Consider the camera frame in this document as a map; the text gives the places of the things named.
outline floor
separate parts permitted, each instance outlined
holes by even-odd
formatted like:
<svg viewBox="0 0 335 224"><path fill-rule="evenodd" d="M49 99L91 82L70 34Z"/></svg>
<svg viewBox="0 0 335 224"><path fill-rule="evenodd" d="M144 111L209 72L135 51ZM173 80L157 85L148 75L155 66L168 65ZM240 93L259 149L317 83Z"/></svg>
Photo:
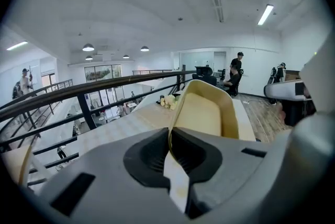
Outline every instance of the floor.
<svg viewBox="0 0 335 224"><path fill-rule="evenodd" d="M255 137L262 142L272 142L280 131L291 128L281 121L277 107L267 99L241 94L234 98L242 101Z"/></svg>

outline white table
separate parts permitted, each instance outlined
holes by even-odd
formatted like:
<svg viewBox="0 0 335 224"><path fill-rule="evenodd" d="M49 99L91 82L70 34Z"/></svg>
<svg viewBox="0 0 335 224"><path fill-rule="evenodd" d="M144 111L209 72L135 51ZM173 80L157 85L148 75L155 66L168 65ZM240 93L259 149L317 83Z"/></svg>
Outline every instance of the white table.
<svg viewBox="0 0 335 224"><path fill-rule="evenodd" d="M127 105L129 108L130 108L130 112L132 111L133 108L135 108L137 106L137 104L134 102L134 103L130 103Z"/></svg>

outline person standing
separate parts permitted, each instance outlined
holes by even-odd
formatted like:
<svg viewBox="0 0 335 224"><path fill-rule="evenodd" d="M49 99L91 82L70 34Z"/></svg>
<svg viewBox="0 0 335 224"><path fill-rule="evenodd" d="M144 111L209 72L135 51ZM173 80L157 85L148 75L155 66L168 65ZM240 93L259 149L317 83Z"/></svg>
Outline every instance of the person standing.
<svg viewBox="0 0 335 224"><path fill-rule="evenodd" d="M275 77L274 82L279 83L284 81L284 70L286 69L286 64L282 62L278 67L277 67L277 74Z"/></svg>
<svg viewBox="0 0 335 224"><path fill-rule="evenodd" d="M27 69L23 69L22 70L22 78L20 79L20 88L21 88L21 91L24 95L28 94L29 93L29 88L31 88L31 86L29 85L29 80L28 80L28 77L27 77L27 73L28 73L28 70Z"/></svg>
<svg viewBox="0 0 335 224"><path fill-rule="evenodd" d="M117 113L120 116L120 118L126 115L125 108L123 107L123 105L118 106Z"/></svg>
<svg viewBox="0 0 335 224"><path fill-rule="evenodd" d="M242 68L242 58L243 58L244 54L242 52L238 52L237 53L237 58L233 59L230 63L230 68L235 66L237 68L237 71L240 73L240 69ZM232 78L233 73L230 70L230 78Z"/></svg>
<svg viewBox="0 0 335 224"><path fill-rule="evenodd" d="M135 94L134 94L133 91L131 91L131 97L135 97ZM137 101L137 99L134 99L133 102L135 102L136 105L138 105L138 101Z"/></svg>

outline ceiling light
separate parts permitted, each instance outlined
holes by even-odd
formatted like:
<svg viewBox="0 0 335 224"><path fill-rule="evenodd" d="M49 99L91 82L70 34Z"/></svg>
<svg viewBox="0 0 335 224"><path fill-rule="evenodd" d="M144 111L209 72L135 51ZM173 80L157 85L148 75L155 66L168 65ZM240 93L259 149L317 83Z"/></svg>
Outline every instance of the ceiling light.
<svg viewBox="0 0 335 224"><path fill-rule="evenodd" d="M147 52L147 51L149 51L149 48L147 46L142 46L141 51L142 52Z"/></svg>
<svg viewBox="0 0 335 224"><path fill-rule="evenodd" d="M90 43L85 44L83 47L83 51L86 51L86 52L93 51L93 50L94 50L94 46L91 45Z"/></svg>
<svg viewBox="0 0 335 224"><path fill-rule="evenodd" d="M27 43L28 43L27 41L18 43L18 44L14 45L14 46L11 46L11 47L7 48L7 50L9 50L9 51L10 51L10 50L13 50L13 49L15 49L15 48L17 48L17 47L19 47L19 46L24 46L24 45L27 44Z"/></svg>
<svg viewBox="0 0 335 224"><path fill-rule="evenodd" d="M273 9L273 5L268 4L266 6L266 9L265 9L265 11L263 13L263 16L261 17L261 19L260 19L260 21L258 22L257 25L263 25L264 24L264 22L266 21L267 17L271 13L272 9Z"/></svg>

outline man in black shirt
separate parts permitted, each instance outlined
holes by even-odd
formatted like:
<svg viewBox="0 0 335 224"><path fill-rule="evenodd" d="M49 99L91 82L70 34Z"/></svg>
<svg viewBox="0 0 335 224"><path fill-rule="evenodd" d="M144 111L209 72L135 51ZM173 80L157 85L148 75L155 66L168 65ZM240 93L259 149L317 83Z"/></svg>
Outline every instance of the man in black shirt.
<svg viewBox="0 0 335 224"><path fill-rule="evenodd" d="M235 65L230 68L230 72L232 73L232 76L228 81L224 82L224 86L227 87L227 89L225 89L227 93L234 93L235 88L239 83L240 74L237 71L237 67Z"/></svg>
<svg viewBox="0 0 335 224"><path fill-rule="evenodd" d="M283 77L284 77L284 69L286 68L286 64L284 62L282 62L278 67L277 67L277 74L275 77L274 82L275 83L279 83L283 81Z"/></svg>
<svg viewBox="0 0 335 224"><path fill-rule="evenodd" d="M233 60L231 61L231 63L230 63L230 67L232 67L232 66L236 66L237 71L239 72L240 69L242 68L242 61L241 61L241 59L242 59L243 56L244 56L244 55L243 55L242 52L238 52L238 53L237 53L237 58L236 58L236 59L233 59Z"/></svg>

